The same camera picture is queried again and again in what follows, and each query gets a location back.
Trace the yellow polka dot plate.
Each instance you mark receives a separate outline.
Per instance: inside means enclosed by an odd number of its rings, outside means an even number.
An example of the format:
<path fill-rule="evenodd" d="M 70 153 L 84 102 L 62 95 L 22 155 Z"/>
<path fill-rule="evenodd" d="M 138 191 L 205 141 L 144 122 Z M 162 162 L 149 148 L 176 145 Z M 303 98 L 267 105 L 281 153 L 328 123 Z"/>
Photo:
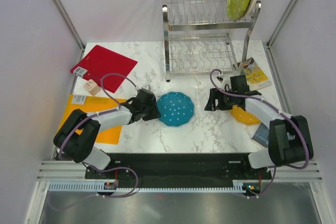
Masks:
<path fill-rule="evenodd" d="M 243 123 L 246 125 L 260 124 L 259 119 L 257 119 L 251 113 L 238 107 L 237 105 L 234 105 L 233 108 L 229 112 L 240 123 Z"/>

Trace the blue polka dot plate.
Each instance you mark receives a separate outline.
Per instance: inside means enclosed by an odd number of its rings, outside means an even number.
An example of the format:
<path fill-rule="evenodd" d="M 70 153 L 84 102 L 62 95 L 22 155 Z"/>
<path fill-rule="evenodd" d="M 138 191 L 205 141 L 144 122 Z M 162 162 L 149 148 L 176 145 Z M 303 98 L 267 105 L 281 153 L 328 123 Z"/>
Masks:
<path fill-rule="evenodd" d="M 159 120 L 167 126 L 181 126 L 194 116 L 195 106 L 191 98 L 182 92 L 171 91 L 157 100 L 161 114 Z"/>

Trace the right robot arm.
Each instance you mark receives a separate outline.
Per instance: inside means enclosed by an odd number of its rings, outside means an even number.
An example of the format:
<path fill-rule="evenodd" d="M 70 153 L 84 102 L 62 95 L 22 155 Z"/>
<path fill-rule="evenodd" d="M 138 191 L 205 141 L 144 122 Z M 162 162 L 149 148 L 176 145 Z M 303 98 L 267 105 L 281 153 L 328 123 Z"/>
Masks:
<path fill-rule="evenodd" d="M 210 89 L 205 111 L 229 111 L 237 106 L 255 116 L 267 127 L 268 147 L 248 154 L 240 166 L 241 174 L 254 178 L 260 168 L 288 166 L 305 169 L 313 158 L 313 148 L 307 119 L 293 116 L 276 108 L 257 90 L 251 90 L 245 76 L 230 77 L 230 88 L 221 89 L 209 74 Z"/>

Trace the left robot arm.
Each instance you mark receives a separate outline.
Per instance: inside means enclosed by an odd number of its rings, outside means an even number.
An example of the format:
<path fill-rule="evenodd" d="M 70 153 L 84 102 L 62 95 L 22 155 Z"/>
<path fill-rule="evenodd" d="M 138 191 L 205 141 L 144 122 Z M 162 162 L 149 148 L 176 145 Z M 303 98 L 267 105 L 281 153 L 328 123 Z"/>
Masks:
<path fill-rule="evenodd" d="M 94 167 L 103 178 L 111 178 L 115 173 L 115 165 L 111 163 L 108 154 L 94 147 L 98 134 L 116 126 L 160 117 L 154 93 L 142 88 L 135 97 L 118 103 L 113 109 L 92 113 L 73 110 L 58 130 L 53 143 L 59 148 L 60 160 L 71 158 L 75 163 Z"/>

